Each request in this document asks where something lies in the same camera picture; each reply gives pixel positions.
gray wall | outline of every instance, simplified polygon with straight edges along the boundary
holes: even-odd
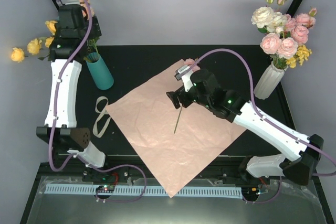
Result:
[[[336,1],[304,0],[298,13],[310,6],[318,8],[316,27],[309,31],[307,47],[313,50],[309,61],[286,71],[283,84],[293,119],[299,131],[324,138],[324,150],[336,158]],[[318,172],[335,167],[322,158]],[[336,177],[321,179],[333,217],[336,220]]]
[[[250,20],[264,0],[91,1],[103,33],[101,45],[229,45],[261,40]]]
[[[12,47],[26,48],[48,36],[44,22],[57,15],[50,0],[1,0],[0,29],[0,222],[18,224],[47,144],[35,128],[47,115],[51,67],[30,58],[10,60]]]

green leaf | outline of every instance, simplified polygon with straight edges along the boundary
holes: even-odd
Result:
[[[258,31],[261,32],[262,34],[265,34],[267,32],[267,29],[265,27],[258,28]]]
[[[270,55],[270,57],[275,60],[277,58],[277,55]]]

yellow flower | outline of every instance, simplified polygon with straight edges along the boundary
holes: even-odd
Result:
[[[32,55],[36,55],[40,52],[42,47],[42,40],[33,39],[31,42],[28,43],[27,49]]]
[[[52,43],[53,40],[54,40],[53,37],[49,37],[49,38],[47,38],[47,39],[46,39],[46,47],[50,47],[50,45],[51,45],[51,43]]]
[[[21,62],[25,60],[25,52],[21,48],[14,47],[10,58],[12,61]]]
[[[304,61],[308,61],[308,57],[312,54],[311,49],[308,49],[305,45],[300,45],[298,47],[298,51],[296,52],[296,56],[299,59],[300,65],[304,63]]]
[[[52,35],[55,35],[55,32],[56,32],[55,24],[56,23],[57,23],[57,21],[55,21],[55,20],[46,21],[46,25],[47,25],[49,31],[52,33]]]
[[[292,58],[286,60],[286,64],[289,65],[290,68],[295,68],[296,67],[296,58],[292,57]]]

white rose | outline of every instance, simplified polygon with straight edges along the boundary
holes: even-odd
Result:
[[[282,27],[282,26],[277,26],[277,28],[275,28],[275,32],[277,33],[277,34],[281,34],[282,32],[283,32],[283,29],[284,27]]]
[[[284,26],[287,22],[287,17],[281,12],[274,13],[271,23],[267,26],[267,31],[270,33],[275,32],[278,26]]]
[[[258,28],[263,28],[272,22],[273,14],[274,11],[271,7],[261,7],[256,9],[251,18],[252,24],[256,24]]]

pink rose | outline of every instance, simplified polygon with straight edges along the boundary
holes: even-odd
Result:
[[[299,26],[301,25],[310,28],[315,25],[316,20],[314,17],[309,16],[307,13],[301,13],[296,17],[296,22]]]
[[[281,39],[279,34],[270,33],[262,38],[260,47],[268,55],[273,55],[277,52],[281,45]]]
[[[298,50],[298,44],[293,38],[282,39],[282,43],[278,49],[279,58],[292,58]]]
[[[193,59],[186,59],[185,60],[185,62],[184,62],[184,64],[185,65],[188,65],[188,66],[191,66],[192,64],[194,64],[195,63],[195,61],[193,60]],[[198,71],[198,70],[200,70],[200,67],[199,66],[195,66],[195,67],[193,67],[193,71],[195,72],[195,71]]]
[[[310,17],[309,23],[307,25],[307,28],[311,28],[315,25],[316,19],[314,17]]]
[[[290,31],[290,36],[299,44],[305,44],[308,41],[308,29],[305,26],[297,26]]]
[[[287,17],[287,23],[285,24],[285,31],[291,31],[296,26],[296,20],[292,18],[289,14],[285,15]]]

